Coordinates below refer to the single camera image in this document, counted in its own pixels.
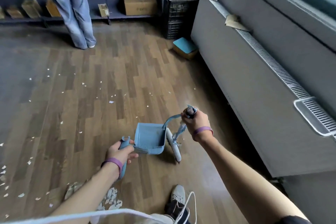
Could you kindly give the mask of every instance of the person's left hand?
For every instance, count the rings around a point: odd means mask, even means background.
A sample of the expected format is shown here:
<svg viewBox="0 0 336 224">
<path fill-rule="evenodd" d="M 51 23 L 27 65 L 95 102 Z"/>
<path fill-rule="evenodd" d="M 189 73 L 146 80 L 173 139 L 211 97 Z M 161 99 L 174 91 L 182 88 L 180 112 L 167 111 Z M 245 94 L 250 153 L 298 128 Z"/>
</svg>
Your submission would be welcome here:
<svg viewBox="0 0 336 224">
<path fill-rule="evenodd" d="M 114 145 L 112 145 L 107 150 L 105 159 L 116 158 L 120 160 L 122 164 L 124 164 L 126 161 L 128 164 L 130 164 L 131 159 L 139 157 L 139 154 L 132 153 L 134 151 L 134 147 L 132 145 L 129 145 L 125 147 L 124 149 L 119 150 L 120 145 L 121 145 L 121 141 L 118 141 Z"/>
</svg>

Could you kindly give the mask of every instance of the radiator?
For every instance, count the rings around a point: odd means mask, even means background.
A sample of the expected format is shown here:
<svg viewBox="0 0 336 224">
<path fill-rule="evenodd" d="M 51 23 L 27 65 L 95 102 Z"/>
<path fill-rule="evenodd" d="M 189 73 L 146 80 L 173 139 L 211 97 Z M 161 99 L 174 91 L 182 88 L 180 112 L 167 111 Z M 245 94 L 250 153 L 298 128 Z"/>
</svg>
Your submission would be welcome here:
<svg viewBox="0 0 336 224">
<path fill-rule="evenodd" d="M 200 0 L 191 37 L 270 174 L 336 170 L 336 122 L 228 14 Z"/>
</svg>

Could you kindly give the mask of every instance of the forearm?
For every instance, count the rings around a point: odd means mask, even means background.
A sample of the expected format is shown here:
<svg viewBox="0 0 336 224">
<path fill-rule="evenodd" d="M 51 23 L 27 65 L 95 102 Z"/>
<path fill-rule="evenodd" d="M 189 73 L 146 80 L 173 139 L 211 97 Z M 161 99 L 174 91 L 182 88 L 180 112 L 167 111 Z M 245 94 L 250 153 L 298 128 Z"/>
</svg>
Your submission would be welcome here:
<svg viewBox="0 0 336 224">
<path fill-rule="evenodd" d="M 288 215 L 307 219 L 286 196 L 226 150 L 209 131 L 201 133 L 198 141 L 250 224 L 274 224 Z"/>
<path fill-rule="evenodd" d="M 119 167 L 106 163 L 101 170 L 86 182 L 75 194 L 63 202 L 51 215 L 85 213 L 95 211 L 108 189 L 118 179 Z M 62 224 L 86 224 L 89 219 L 77 219 Z"/>
</svg>

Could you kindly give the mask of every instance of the person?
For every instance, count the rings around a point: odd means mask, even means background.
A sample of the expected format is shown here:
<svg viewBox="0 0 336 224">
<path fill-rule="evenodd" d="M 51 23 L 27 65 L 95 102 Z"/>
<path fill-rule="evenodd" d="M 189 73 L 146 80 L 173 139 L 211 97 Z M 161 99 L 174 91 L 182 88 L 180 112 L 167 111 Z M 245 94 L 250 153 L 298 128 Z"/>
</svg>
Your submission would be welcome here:
<svg viewBox="0 0 336 224">
<path fill-rule="evenodd" d="M 308 218 L 291 200 L 259 173 L 226 150 L 213 137 L 208 116 L 205 113 L 198 110 L 192 120 L 188 119 L 184 112 L 181 115 L 194 141 L 198 142 L 208 153 L 225 187 L 248 223 L 310 224 Z M 134 151 L 132 145 L 122 150 L 118 150 L 119 146 L 120 142 L 112 145 L 107 151 L 106 158 L 116 158 L 123 164 L 126 161 L 130 163 L 132 158 L 138 157 L 137 154 L 132 153 Z M 90 181 L 63 202 L 52 215 L 94 211 L 118 176 L 118 165 L 106 162 Z M 153 214 L 153 216 L 161 219 L 163 223 L 173 224 L 185 204 L 185 199 L 183 187 L 176 186 L 171 201 L 165 207 L 166 215 Z M 186 216 L 184 212 L 178 224 L 184 223 Z M 86 224 L 88 219 L 78 219 L 73 222 Z M 144 223 L 158 222 L 146 220 Z"/>
<path fill-rule="evenodd" d="M 93 48 L 96 39 L 93 35 L 89 3 L 87 0 L 53 0 L 64 19 L 75 47 Z"/>
</svg>

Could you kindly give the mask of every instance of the white drawstring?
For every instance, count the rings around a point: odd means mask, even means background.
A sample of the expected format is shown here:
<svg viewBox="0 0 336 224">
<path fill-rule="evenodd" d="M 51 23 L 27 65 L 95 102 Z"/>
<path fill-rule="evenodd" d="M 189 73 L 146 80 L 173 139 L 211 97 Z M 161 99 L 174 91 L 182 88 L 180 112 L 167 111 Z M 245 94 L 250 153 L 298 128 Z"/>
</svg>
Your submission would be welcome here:
<svg viewBox="0 0 336 224">
<path fill-rule="evenodd" d="M 189 202 L 191 194 L 194 195 L 195 199 L 195 224 L 197 222 L 197 212 L 196 212 L 196 197 L 195 193 L 192 191 L 190 192 L 188 199 L 182 209 L 182 211 L 179 213 L 178 217 L 174 221 L 174 224 L 177 224 L 178 221 L 182 218 L 182 215 L 184 213 L 184 210 L 186 209 L 186 206 Z M 186 224 L 188 217 L 190 215 L 190 212 L 188 212 L 187 218 L 185 219 L 183 224 Z M 49 223 L 55 223 L 55 222 L 60 222 L 60 221 L 65 221 L 65 220 L 74 220 L 74 219 L 81 219 L 81 218 L 89 218 L 93 216 L 107 216 L 107 215 L 112 215 L 112 214 L 120 214 L 120 213 L 127 213 L 127 214 L 133 214 L 137 216 L 141 216 L 146 219 L 151 219 L 154 221 L 157 221 L 159 223 L 166 224 L 166 222 L 163 222 L 161 219 L 155 218 L 151 215 L 138 212 L 136 210 L 132 209 L 115 209 L 115 210 L 105 210 L 105 211 L 96 211 L 96 212 L 87 212 L 87 213 L 74 213 L 74 214 L 67 214 L 67 215 L 59 215 L 59 216 L 51 216 L 51 217 L 46 217 L 46 218 L 40 218 L 40 219 L 29 219 L 29 220 L 22 220 L 22 221 L 13 221 L 13 222 L 6 222 L 6 224 L 49 224 Z"/>
</svg>

